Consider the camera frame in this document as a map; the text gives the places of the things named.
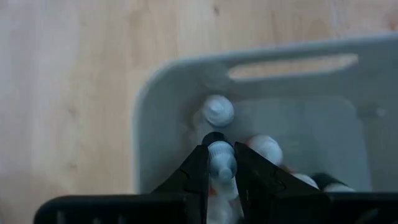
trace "gray plastic bin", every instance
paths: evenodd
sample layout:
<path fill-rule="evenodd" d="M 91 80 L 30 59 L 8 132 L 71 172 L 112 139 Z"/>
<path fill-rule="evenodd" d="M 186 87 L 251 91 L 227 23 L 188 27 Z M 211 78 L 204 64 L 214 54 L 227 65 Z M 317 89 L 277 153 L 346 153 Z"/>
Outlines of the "gray plastic bin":
<path fill-rule="evenodd" d="M 355 54 L 358 62 L 330 71 L 234 80 L 237 66 Z M 327 172 L 358 191 L 398 189 L 398 35 L 312 42 L 179 60 L 157 72 L 134 113 L 136 192 L 149 192 L 213 130 L 199 113 L 206 96 L 221 94 L 234 121 L 217 129 L 231 142 L 269 134 L 284 163 Z"/>

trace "plastic container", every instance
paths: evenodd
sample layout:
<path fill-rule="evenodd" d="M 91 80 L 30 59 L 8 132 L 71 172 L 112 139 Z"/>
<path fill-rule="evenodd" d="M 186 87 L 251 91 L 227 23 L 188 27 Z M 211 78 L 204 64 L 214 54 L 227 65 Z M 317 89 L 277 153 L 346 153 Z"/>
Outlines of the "plastic container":
<path fill-rule="evenodd" d="M 398 35 L 312 42 L 179 60 L 144 87 L 133 119 L 136 192 L 163 182 L 203 136 L 220 131 L 245 142 L 268 134 L 284 164 L 300 173 L 326 172 L 357 191 L 398 189 Z M 358 62 L 328 71 L 234 80 L 231 69 L 326 55 Z M 231 124 L 203 120 L 207 96 L 229 99 Z"/>

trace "wooden surface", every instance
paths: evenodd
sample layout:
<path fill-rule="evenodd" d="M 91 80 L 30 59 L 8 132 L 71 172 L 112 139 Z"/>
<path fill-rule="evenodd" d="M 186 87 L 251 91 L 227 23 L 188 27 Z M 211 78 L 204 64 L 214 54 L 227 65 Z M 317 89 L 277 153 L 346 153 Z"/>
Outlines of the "wooden surface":
<path fill-rule="evenodd" d="M 396 0 L 0 0 L 0 214 L 131 193 L 138 89 L 176 58 L 398 29 Z"/>

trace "wooden floor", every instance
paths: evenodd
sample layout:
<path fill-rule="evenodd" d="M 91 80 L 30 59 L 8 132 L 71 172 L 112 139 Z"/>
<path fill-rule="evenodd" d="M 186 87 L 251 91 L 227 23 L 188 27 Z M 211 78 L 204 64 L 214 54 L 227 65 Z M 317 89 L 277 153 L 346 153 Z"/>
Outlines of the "wooden floor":
<path fill-rule="evenodd" d="M 0 0 L 0 214 L 133 192 L 133 102 L 170 60 L 397 29 L 397 0 Z"/>

